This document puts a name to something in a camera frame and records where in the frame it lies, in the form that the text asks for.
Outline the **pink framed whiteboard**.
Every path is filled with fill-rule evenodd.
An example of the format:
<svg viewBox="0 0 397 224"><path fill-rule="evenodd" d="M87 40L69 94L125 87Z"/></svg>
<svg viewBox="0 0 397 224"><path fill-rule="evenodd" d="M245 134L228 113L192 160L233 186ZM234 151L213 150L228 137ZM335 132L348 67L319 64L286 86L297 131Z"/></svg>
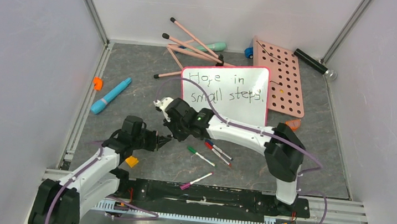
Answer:
<svg viewBox="0 0 397 224"><path fill-rule="evenodd" d="M181 77L199 85L182 81L182 98L196 111L214 108L224 117L246 124L267 124L267 100L269 94L269 69L259 66L237 67L187 67Z"/></svg>

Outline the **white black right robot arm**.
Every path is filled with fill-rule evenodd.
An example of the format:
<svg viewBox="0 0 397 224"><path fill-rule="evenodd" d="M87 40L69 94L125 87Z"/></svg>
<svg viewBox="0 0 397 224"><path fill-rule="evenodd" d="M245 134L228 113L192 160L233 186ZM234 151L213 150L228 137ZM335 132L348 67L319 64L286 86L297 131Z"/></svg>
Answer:
<svg viewBox="0 0 397 224"><path fill-rule="evenodd" d="M296 209L296 179L306 148L288 125L262 127L231 121L209 108L196 111L181 98L165 97L154 105L164 114L164 126L178 141L190 136L200 140L223 140L264 156L270 174L276 178L275 209L283 215Z"/></svg>

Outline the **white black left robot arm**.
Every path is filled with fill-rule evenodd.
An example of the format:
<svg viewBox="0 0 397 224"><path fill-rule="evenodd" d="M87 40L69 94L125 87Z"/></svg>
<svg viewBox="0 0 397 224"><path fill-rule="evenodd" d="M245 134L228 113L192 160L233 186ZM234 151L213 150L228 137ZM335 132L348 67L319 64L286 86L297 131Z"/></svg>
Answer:
<svg viewBox="0 0 397 224"><path fill-rule="evenodd" d="M119 169L135 150L156 152L172 136L147 129L136 116L127 116L121 129L105 139L80 167L60 179L45 179L38 188L28 224L79 224L105 197L122 197L130 188L128 172Z"/></svg>

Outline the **green whiteboard marker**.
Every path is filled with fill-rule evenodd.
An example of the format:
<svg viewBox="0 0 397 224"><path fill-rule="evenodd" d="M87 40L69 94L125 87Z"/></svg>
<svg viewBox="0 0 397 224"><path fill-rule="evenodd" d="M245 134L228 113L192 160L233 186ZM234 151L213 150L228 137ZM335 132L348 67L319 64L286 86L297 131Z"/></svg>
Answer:
<svg viewBox="0 0 397 224"><path fill-rule="evenodd" d="M205 162L207 162L208 164L210 164L211 166L215 167L216 164L212 163L210 160L208 160L206 157L202 156L200 153L198 153L194 148L192 148L191 146L187 146L187 149L193 153L194 155L200 157L202 160L204 160Z"/></svg>

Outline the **blue whiteboard marker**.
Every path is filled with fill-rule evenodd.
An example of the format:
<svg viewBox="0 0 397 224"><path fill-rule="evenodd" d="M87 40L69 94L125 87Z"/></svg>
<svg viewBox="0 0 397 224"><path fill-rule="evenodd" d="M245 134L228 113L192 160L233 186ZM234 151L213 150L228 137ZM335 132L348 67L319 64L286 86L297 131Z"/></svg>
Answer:
<svg viewBox="0 0 397 224"><path fill-rule="evenodd" d="M205 139L205 142L210 146L210 148L212 150L216 150L219 154L221 154L222 156L224 156L227 160L232 161L233 158L230 157L228 154L226 154L221 148L219 148L217 145L215 145L212 141L210 141L209 139Z"/></svg>

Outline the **red whiteboard marker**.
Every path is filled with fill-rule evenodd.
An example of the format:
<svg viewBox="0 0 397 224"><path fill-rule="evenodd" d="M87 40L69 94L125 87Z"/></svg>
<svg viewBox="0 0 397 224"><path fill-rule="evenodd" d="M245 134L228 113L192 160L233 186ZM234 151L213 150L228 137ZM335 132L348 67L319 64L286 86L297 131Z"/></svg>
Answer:
<svg viewBox="0 0 397 224"><path fill-rule="evenodd" d="M223 163L225 163L227 166L231 167L231 164L229 163L229 161L227 161L227 159L223 158L223 156L213 148L212 145L210 145L208 142L205 142L204 144L207 148L209 148L214 154L216 154L216 156L218 156L219 159L221 159L221 161L223 161Z"/></svg>

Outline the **purple whiteboard marker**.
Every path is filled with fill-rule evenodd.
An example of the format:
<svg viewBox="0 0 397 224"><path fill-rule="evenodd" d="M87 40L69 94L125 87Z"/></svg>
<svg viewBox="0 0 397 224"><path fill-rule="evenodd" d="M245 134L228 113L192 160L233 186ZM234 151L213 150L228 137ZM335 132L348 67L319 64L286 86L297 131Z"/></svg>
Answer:
<svg viewBox="0 0 397 224"><path fill-rule="evenodd" d="M193 184L196 184L197 182L200 182L200 181L202 181L202 180L204 180L204 179L206 179L206 178L208 178L208 177L210 177L212 175L214 175L214 173L213 172L209 172L208 174L205 174L204 176L201 176L201 177L199 177L197 179L194 179L194 180L192 180L190 182L187 182L187 183L181 185L179 188L181 190L186 190L187 188L191 187Z"/></svg>

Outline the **yellow orange wedge block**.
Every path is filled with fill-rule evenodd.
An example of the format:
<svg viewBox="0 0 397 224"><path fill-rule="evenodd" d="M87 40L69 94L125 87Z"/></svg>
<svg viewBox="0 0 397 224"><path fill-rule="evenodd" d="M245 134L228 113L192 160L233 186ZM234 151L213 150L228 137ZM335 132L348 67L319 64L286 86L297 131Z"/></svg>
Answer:
<svg viewBox="0 0 397 224"><path fill-rule="evenodd" d="M139 162L138 158L132 156L129 156L128 158L125 159L124 161L130 168L133 168L136 166Z"/></svg>

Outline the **blue toy marker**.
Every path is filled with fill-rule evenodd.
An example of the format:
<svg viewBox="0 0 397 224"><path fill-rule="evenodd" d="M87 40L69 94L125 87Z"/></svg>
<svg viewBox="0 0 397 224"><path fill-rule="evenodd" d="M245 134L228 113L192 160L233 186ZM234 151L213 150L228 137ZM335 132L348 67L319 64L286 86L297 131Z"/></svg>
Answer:
<svg viewBox="0 0 397 224"><path fill-rule="evenodd" d="M112 102L121 92L123 92L132 82L132 79L128 77L127 79L120 82L117 86L115 86L111 91L109 91L104 97L95 101L91 107L90 111L93 114L99 114L102 112L107 105Z"/></svg>

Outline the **pink easel legs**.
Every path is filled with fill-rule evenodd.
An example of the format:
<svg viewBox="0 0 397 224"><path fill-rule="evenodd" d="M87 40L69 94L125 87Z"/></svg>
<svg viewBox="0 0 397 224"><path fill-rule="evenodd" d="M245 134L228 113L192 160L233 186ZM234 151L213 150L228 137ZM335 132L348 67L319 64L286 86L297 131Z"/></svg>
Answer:
<svg viewBox="0 0 397 224"><path fill-rule="evenodd" d="M162 37L165 40L169 40L171 43L167 44L166 49L172 56L173 60L179 66L180 70L176 72L167 72L162 74L154 74L154 79L161 79L171 76L180 76L183 73L184 66L178 60L176 53L181 53L188 55L190 57L206 60L208 62L213 62L216 67L234 67L235 65L225 62L224 56L222 54L218 55L211 47L208 47L199 38L197 38L192 32L187 30L176 18L170 17L170 22L175 24L179 29L181 29L187 36L190 37L187 41L181 41L167 33L163 33Z"/></svg>

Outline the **orange plastic piece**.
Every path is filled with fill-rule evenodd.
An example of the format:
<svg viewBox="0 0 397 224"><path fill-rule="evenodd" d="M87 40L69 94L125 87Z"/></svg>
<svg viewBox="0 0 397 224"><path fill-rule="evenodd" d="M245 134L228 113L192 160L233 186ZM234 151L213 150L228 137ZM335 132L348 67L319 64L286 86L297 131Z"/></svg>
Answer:
<svg viewBox="0 0 397 224"><path fill-rule="evenodd" d="M99 77L94 77L94 79L92 80L92 83L94 84L94 90L96 91L100 91L102 90L102 86L104 85L103 80Z"/></svg>

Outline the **blue toy car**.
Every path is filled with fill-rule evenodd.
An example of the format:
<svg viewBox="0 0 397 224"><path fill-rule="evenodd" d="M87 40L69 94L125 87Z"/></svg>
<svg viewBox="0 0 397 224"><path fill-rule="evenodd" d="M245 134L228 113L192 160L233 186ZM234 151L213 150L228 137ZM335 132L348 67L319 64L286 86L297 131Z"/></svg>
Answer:
<svg viewBox="0 0 397 224"><path fill-rule="evenodd" d="M254 57L254 48L253 47L248 47L244 51L244 55L247 59L253 59Z"/></svg>

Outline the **pink perforated board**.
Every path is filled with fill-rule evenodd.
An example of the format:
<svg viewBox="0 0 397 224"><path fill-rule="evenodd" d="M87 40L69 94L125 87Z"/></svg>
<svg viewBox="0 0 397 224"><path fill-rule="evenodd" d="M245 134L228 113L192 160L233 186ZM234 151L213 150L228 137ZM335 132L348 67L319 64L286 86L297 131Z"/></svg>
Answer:
<svg viewBox="0 0 397 224"><path fill-rule="evenodd" d="M305 115L298 58L291 50L253 37L253 65L269 70L267 108L295 118Z"/></svg>

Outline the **black flashlight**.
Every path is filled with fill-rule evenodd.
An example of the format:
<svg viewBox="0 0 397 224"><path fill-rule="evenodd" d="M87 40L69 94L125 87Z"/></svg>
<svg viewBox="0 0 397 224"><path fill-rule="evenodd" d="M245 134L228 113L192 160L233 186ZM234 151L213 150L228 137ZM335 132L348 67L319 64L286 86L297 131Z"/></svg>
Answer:
<svg viewBox="0 0 397 224"><path fill-rule="evenodd" d="M328 69L323 64L313 59L311 56L306 54L300 49L295 49L294 55L297 56L299 60L306 63L312 69L315 69L318 73L322 74L327 80L334 81L337 77L337 73L333 69Z"/></svg>

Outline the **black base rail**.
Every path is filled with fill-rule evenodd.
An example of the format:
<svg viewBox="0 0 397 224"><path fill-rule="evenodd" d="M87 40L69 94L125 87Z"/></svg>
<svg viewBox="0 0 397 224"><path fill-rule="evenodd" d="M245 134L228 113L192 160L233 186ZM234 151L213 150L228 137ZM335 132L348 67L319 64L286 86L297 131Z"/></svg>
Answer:
<svg viewBox="0 0 397 224"><path fill-rule="evenodd" d="M293 205L279 202L273 193L221 186L129 179L120 183L114 197L152 212L186 216L262 222L264 217L304 218L310 215L308 200L297 197Z"/></svg>

